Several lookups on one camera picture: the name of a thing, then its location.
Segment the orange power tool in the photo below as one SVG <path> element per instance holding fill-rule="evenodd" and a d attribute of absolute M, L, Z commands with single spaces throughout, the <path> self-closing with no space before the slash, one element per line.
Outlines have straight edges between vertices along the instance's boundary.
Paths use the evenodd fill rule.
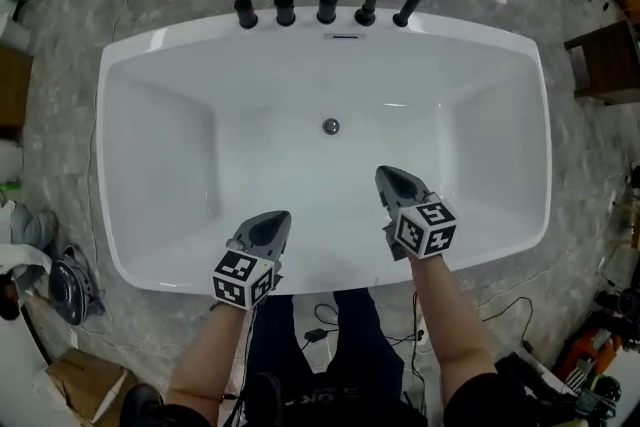
<path fill-rule="evenodd" d="M 601 328 L 589 329 L 565 343 L 553 372 L 564 384 L 577 389 L 591 374 L 603 374 L 621 347 L 619 336 Z"/>

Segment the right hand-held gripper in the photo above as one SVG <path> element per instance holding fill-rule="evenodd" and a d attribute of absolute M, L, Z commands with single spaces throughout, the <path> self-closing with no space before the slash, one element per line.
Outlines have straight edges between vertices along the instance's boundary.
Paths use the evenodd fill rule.
<path fill-rule="evenodd" d="M 375 183 L 383 206 L 396 210 L 384 228 L 394 261 L 443 255 L 458 226 L 453 208 L 418 177 L 396 167 L 378 167 Z M 421 201 L 399 208 L 399 201 Z"/>

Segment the black faucet knob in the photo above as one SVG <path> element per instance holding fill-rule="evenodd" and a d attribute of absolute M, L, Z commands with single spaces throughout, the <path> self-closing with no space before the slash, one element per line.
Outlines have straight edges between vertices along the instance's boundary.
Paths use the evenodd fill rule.
<path fill-rule="evenodd" d="M 276 22 L 282 27 L 289 27 L 296 21 L 294 0 L 274 0 Z"/>
<path fill-rule="evenodd" d="M 252 29 L 257 25 L 258 17 L 251 0 L 236 0 L 234 10 L 238 17 L 238 23 L 243 29 Z"/>
<path fill-rule="evenodd" d="M 338 0 L 319 0 L 317 20 L 325 25 L 332 24 L 336 19 L 336 6 Z"/>

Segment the person's right forearm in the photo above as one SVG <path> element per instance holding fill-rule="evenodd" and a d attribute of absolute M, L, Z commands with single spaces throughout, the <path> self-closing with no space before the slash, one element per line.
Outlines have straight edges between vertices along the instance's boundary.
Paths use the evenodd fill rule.
<path fill-rule="evenodd" d="M 496 371 L 488 338 L 477 310 L 442 257 L 410 257 L 409 262 L 447 404 L 465 383 Z"/>

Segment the black hand shower wand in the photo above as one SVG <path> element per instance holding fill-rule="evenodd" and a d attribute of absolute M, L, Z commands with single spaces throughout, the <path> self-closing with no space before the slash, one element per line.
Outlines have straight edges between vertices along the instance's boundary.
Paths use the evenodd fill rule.
<path fill-rule="evenodd" d="M 422 0 L 406 0 L 400 11 L 393 15 L 393 23 L 397 27 L 406 27 L 408 25 L 409 18 L 414 13 L 421 1 Z"/>

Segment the person's left forearm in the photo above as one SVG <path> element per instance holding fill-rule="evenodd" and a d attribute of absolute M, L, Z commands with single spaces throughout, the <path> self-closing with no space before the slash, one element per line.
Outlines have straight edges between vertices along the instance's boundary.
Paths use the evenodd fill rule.
<path fill-rule="evenodd" d="M 222 303 L 185 351 L 171 377 L 166 403 L 190 408 L 215 426 L 247 312 Z"/>

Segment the flat cardboard box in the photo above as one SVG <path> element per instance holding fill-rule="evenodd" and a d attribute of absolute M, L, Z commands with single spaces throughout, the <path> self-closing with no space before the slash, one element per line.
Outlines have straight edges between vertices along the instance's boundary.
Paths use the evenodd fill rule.
<path fill-rule="evenodd" d="M 78 349 L 67 350 L 45 373 L 82 427 L 119 427 L 125 395 L 138 383 L 129 369 Z"/>

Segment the grey equipment backpack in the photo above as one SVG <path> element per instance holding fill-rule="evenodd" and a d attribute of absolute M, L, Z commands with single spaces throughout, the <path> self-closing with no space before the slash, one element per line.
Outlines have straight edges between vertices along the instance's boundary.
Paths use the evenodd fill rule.
<path fill-rule="evenodd" d="M 71 326 L 81 326 L 89 316 L 106 313 L 88 260 L 75 245 L 67 245 L 52 260 L 48 292 L 55 311 Z"/>

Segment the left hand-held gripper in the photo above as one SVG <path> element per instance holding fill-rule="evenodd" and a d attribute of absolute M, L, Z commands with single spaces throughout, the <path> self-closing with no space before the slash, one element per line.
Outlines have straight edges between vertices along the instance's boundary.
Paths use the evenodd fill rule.
<path fill-rule="evenodd" d="M 213 270 L 213 298 L 251 310 L 283 279 L 280 256 L 291 228 L 288 211 L 270 211 L 245 220 L 229 239 Z"/>

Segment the person's black printed t-shirt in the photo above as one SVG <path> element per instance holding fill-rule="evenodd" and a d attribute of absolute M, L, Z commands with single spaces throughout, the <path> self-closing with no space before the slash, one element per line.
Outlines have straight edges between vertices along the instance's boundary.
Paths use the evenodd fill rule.
<path fill-rule="evenodd" d="M 119 427 L 214 427 L 196 410 L 179 404 L 152 404 L 140 388 L 125 399 Z M 287 400 L 284 381 L 255 377 L 245 394 L 243 427 L 428 427 L 426 417 L 400 398 L 362 387 L 338 386 L 332 375 L 314 375 Z M 523 389 L 499 373 L 472 377 L 444 407 L 443 427 L 539 427 L 535 407 Z"/>

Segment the dark wooden desk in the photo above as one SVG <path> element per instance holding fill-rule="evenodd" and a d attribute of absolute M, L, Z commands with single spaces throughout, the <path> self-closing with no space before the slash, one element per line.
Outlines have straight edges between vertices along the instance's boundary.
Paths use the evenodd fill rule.
<path fill-rule="evenodd" d="M 640 40 L 626 20 L 604 26 L 564 42 L 568 52 L 582 51 L 589 83 L 574 97 L 592 98 L 605 105 L 640 103 Z"/>

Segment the white bathtub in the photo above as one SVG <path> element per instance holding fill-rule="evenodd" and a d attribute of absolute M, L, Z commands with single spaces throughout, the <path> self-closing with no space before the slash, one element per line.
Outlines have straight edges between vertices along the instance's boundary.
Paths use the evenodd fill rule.
<path fill-rule="evenodd" d="M 459 226 L 445 259 L 464 269 L 535 247 L 549 222 L 552 145 L 536 44 L 431 14 L 359 25 L 315 7 L 289 27 L 233 14 L 107 46 L 96 157 L 106 236 L 130 285 L 211 294 L 226 241 L 255 215 L 292 228 L 281 294 L 393 284 L 374 182 L 390 165 L 446 200 Z M 327 118 L 341 128 L 328 136 Z"/>

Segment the large cardboard box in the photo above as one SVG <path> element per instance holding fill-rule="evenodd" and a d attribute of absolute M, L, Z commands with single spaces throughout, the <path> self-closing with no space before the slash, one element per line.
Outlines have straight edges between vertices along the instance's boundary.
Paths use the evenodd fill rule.
<path fill-rule="evenodd" d="M 24 126 L 33 57 L 0 46 L 0 130 Z"/>

